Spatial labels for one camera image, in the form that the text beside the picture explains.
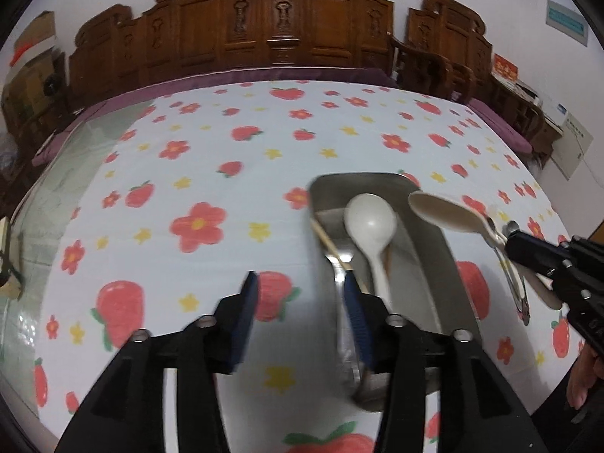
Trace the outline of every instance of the screw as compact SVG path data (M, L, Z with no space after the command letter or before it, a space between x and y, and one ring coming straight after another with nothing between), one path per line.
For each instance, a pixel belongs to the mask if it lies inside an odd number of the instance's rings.
M465 328L458 328L453 331L453 337L460 342L470 342L473 339L472 332Z
M386 323L391 327L402 327L405 325L405 318L398 313L392 313L386 318Z
M151 332L146 328L135 330L130 339L134 342L144 342L151 337Z
M213 327L216 325L216 318L214 315L204 315L203 317L200 317L197 322L195 322L195 325L201 328Z

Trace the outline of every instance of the chopstick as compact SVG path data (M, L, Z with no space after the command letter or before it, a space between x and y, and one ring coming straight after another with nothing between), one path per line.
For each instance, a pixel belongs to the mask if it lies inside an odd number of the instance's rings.
M321 243L325 246L329 253L337 259L337 262L340 264L340 266L342 266L342 269L353 270L350 264L342 261L342 259L339 258L339 254L337 252L335 244L333 243L333 240L329 237L329 235L327 235L321 224L313 217L310 218L310 227L315 232L316 236L319 237L319 240L321 240ZM358 276L355 275L355 277L356 282L359 284L359 289L361 290L361 292L371 294L367 290L365 283Z

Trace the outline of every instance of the strawberry print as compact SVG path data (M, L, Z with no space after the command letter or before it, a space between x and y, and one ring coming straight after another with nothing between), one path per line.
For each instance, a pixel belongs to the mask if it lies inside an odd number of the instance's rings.
M476 122L473 119L470 119L469 117L466 119L466 122L469 122L470 124L472 124L474 127L477 127L478 129L482 129L481 125L479 125L478 122Z
M309 434L288 434L283 443L292 446L286 453L372 453L374 442L369 436L353 433L356 422L346 422L325 439Z
M462 131L460 128L458 128L457 126L449 126L449 129L450 129L451 131L453 131L455 134L459 134L460 136L463 136L463 135L465 134L465 133L464 133L464 132L463 132L463 131Z
M440 134L432 133L428 134L428 137L438 146L442 146L443 148L450 148L451 141L441 136Z
M312 117L312 114L305 108L301 108L300 110L290 110L289 117L293 117L294 119L308 119L309 117Z
M505 204L509 204L512 202L512 200L510 200L509 196L507 195L507 193L505 193L504 191L497 191L497 195L501 198L501 200L505 203Z
M115 206L120 197L118 191L111 191L111 194L103 199L103 209Z
M463 177L464 179L467 177L467 170L463 168L462 165L456 163L455 165L451 165L451 170L457 175Z
M265 271L258 275L259 294L256 320L270 322L285 319L286 304L300 296L300 288L292 287L292 280L280 272Z
M79 403L75 393L73 393L73 392L67 393L67 395L65 396L65 406L67 407L67 412L71 416L73 416L75 414L75 411L80 406L80 403Z
M509 337L499 339L497 359L503 361L503 364L507 366L510 363L510 359L512 358L513 354L514 346L512 345L512 340Z
M296 129L294 131L294 138L296 138L296 141L308 141L315 138L315 133L306 129Z
M566 357L569 353L570 331L569 321L562 316L562 311L558 314L558 320L552 322L552 344L557 357Z
M511 166L515 166L516 168L520 168L518 166L518 162L514 160L514 158L512 158L509 155L504 155L505 159L507 160L507 163L509 163Z
M48 380L44 368L42 368L41 357L34 361L34 387L35 402L38 407L44 407L48 401Z
M262 131L256 126L240 126L231 131L231 138L235 141L249 141L259 134L262 134Z
M301 187L294 187L283 195L283 199L289 201L293 210L301 210L308 204L308 193Z
M431 114L436 114L437 116L440 116L441 114L440 109L436 107L436 105L431 104L430 102L422 102L416 100L416 105L419 108L424 109L426 112L430 112Z
M229 179L232 176L235 176L239 172L241 172L242 168L243 168L243 163L241 163L241 162L227 162L227 163L223 163L221 166L219 166L217 172L219 174L223 174L226 178Z
M117 153L116 151L114 151L113 153L109 154L107 158L105 158L105 161L103 163L111 163L113 162L117 157L119 157L119 153Z
M133 187L126 196L125 203L129 208L140 208L153 195L155 186L150 182L143 182L141 185Z
M359 99L358 97L353 97L350 99L344 99L350 105L354 105L355 107L367 107L367 101L363 99Z
M382 134L384 146L390 149L397 149L403 153L407 153L411 145L407 141L403 141L397 134Z
M76 240L73 245L66 247L61 262L61 270L66 270L70 276L73 276L85 253L86 250L82 247L80 240Z
M199 104L188 104L188 105L183 105L178 113L179 114L193 114L199 107L201 107L201 105Z
M155 109L157 107L155 107L155 105L149 105L149 107L147 107L145 110L143 110L141 112L141 115L138 116L139 119L143 119L143 117L148 116L149 114L152 114L153 112L155 112Z
M165 148L159 152L159 158L168 158L168 160L176 160L180 155L189 151L191 147L188 141L168 141Z
M132 281L112 281L97 295L97 304L90 310L92 317L103 325L103 346L106 351L119 349L135 330L143 327L144 291Z
M482 216L487 216L487 208L480 201L472 199L470 196L462 196L461 200L466 206L469 206L473 210L478 211Z
M526 182L522 183L522 187L524 187L524 191L533 199L537 199L537 195L535 194L535 191L533 190L533 188L528 185Z
M227 217L227 212L208 203L197 203L188 215L176 218L170 225L170 233L180 237L180 251L190 254L200 245L214 245L223 239L218 227Z
M49 339L56 339L57 333L59 332L59 322L57 322L54 318L54 315L50 316L46 324L46 333L48 334Z
M120 137L120 141L128 141L129 139L133 138L136 134L137 134L137 130L136 129L131 129L130 131L126 131Z
M531 230L531 233L533 234L533 236L537 237L538 239L545 240L545 237L543 236L543 233L541 232L541 227L540 227L539 223L537 223L532 218L528 218L528 221L529 222L527 223L527 227L529 230Z
M430 443L436 443L439 440L440 432L440 412L434 414L426 423L426 438Z
M283 100L298 100L304 96L303 90L291 88L291 89L273 89L269 92L274 97Z
M490 307L490 291L487 281L473 262L460 261L457 263L457 270L470 299L472 299L476 316L479 320L484 320L487 318Z
M402 175L403 177L406 177L407 179L409 179L410 181L412 181L415 185L417 185L419 188L421 188L421 186L419 185L419 180L417 180L413 175L411 175L410 173L405 172L404 170L399 170L397 172L399 175Z

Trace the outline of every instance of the seat cushion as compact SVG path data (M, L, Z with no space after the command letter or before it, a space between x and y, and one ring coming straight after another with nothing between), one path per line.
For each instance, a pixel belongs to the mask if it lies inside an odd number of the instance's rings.
M488 127L493 129L495 134L497 134L497 136L499 136L513 152L530 154L533 151L533 147L530 143L512 126L506 123L502 117L498 116L487 104L480 100L472 99L468 102L467 107L484 120Z

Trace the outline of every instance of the white spoon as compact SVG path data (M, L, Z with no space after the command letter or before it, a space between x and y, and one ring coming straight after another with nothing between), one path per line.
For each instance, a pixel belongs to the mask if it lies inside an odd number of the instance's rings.
M489 246L497 247L505 253L506 237L499 232L491 230L484 216L472 208L455 200L421 191L415 191L409 195L409 206L419 218L428 223L440 228L448 228L453 231L478 233L484 238L484 241ZM543 303L554 310L562 308L562 301L533 271L519 264L514 265L519 274L522 275L533 290L535 290Z
M376 296L382 298L386 308L390 310L390 284L380 255L396 232L394 211L379 196L359 194L346 206L344 224L354 243L369 261Z

